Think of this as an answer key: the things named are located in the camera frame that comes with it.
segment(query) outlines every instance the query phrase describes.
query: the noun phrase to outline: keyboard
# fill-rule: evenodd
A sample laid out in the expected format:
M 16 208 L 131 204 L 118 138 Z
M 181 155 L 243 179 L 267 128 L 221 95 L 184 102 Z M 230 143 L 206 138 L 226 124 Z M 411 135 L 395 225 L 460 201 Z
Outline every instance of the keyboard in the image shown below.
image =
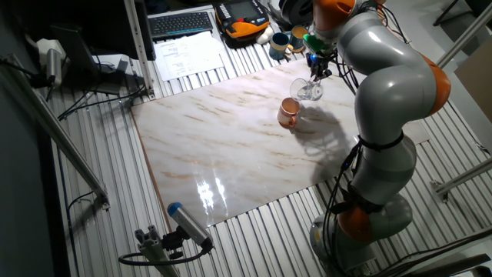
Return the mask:
M 207 12 L 192 12 L 149 18 L 152 39 L 190 35 L 212 30 Z

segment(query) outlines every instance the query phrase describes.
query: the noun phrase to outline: paper sheet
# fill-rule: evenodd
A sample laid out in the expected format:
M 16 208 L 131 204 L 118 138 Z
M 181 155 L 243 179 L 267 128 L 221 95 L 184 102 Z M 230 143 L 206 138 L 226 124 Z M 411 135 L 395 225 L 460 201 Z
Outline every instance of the paper sheet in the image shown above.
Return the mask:
M 210 32 L 202 32 L 156 44 L 155 62 L 162 80 L 169 81 L 224 66 L 219 55 L 223 48 Z

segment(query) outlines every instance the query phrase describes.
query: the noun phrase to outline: orange device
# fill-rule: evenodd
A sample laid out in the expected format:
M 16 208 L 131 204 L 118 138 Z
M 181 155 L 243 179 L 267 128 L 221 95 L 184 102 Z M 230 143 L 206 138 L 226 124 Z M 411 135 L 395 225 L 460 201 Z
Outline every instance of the orange device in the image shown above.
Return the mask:
M 223 33 L 243 39 L 265 30 L 270 24 L 265 7 L 256 0 L 240 0 L 214 5 L 215 15 Z

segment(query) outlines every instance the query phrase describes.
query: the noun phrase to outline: marble surface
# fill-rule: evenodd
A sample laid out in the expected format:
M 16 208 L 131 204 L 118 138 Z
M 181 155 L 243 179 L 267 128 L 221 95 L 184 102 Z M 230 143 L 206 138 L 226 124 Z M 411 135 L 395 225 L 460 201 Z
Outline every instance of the marble surface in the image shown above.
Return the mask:
M 181 202 L 212 225 L 335 176 L 358 134 L 341 78 L 321 83 L 319 101 L 301 102 L 294 130 L 277 122 L 291 83 L 309 73 L 290 62 L 132 107 L 165 208 Z M 405 133 L 429 139 L 419 122 Z

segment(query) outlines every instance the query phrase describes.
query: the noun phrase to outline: metal frame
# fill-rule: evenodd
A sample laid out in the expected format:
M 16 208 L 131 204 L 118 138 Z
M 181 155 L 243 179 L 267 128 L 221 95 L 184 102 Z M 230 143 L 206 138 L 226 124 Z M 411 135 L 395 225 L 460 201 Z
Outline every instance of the metal frame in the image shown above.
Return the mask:
M 137 10 L 135 9 L 134 0 L 125 0 L 126 13 L 130 22 L 131 33 L 137 49 L 138 62 L 142 75 L 144 76 L 145 88 L 150 96 L 154 95 L 151 73 L 148 67 L 147 55 L 145 54 L 144 39 L 141 37 L 140 24 L 138 23 Z
M 468 29 L 460 36 L 460 38 L 451 46 L 442 57 L 437 61 L 437 66 L 444 68 L 454 56 L 461 51 L 461 49 L 477 34 L 480 28 L 484 27 L 492 19 L 492 3 L 485 9 L 485 11 L 468 27 Z M 492 159 L 473 167 L 472 169 L 466 171 L 465 173 L 459 175 L 458 177 L 446 182 L 445 184 L 439 181 L 433 180 L 430 185 L 434 188 L 435 192 L 441 197 L 441 199 L 447 201 L 447 193 L 460 184 L 472 179 L 473 177 L 487 172 L 492 169 Z
M 484 27 L 492 19 L 492 3 L 484 12 L 468 27 L 468 29 L 458 38 L 442 57 L 437 61 L 437 66 L 443 68 L 461 49 L 478 33 L 480 28 Z
M 19 62 L 14 55 L 9 56 L 8 60 L 13 64 L 19 65 Z M 26 107 L 27 110 L 34 115 L 36 120 L 41 123 L 43 129 L 52 137 L 80 176 L 87 182 L 100 199 L 102 208 L 109 209 L 108 194 L 105 187 L 99 182 L 84 157 L 77 150 L 75 144 L 70 139 L 70 136 L 62 128 L 60 121 L 53 115 L 53 112 L 48 107 L 45 99 L 33 91 L 27 78 L 19 70 L 7 66 L 0 66 L 0 72 L 12 81 L 11 84 L 14 86 L 15 90 L 15 93 L 12 93 L 12 96 L 16 98 L 22 106 Z
M 474 166 L 472 169 L 467 170 L 465 173 L 459 175 L 458 177 L 446 182 L 445 184 L 441 184 L 439 181 L 433 180 L 430 182 L 430 185 L 434 188 L 437 195 L 439 195 L 444 202 L 448 200 L 448 192 L 456 188 L 457 186 L 465 183 L 466 181 L 484 173 L 492 169 L 492 158 L 488 159 L 485 162 L 480 163 L 477 166 Z

